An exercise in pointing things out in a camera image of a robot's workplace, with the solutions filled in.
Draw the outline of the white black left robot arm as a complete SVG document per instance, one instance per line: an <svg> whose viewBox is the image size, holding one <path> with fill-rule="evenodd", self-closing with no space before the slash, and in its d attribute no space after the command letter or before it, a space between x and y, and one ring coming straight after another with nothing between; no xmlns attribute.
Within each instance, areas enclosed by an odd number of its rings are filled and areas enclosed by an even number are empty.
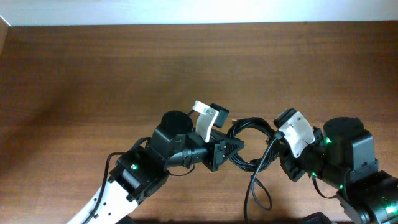
<svg viewBox="0 0 398 224"><path fill-rule="evenodd" d="M169 111L151 137L140 138L130 150L118 153L115 167L105 169L101 187L69 222L132 223L130 214L166 183L169 168L193 171L202 163L216 172L243 147L242 140L214 129L204 141L188 114Z"/></svg>

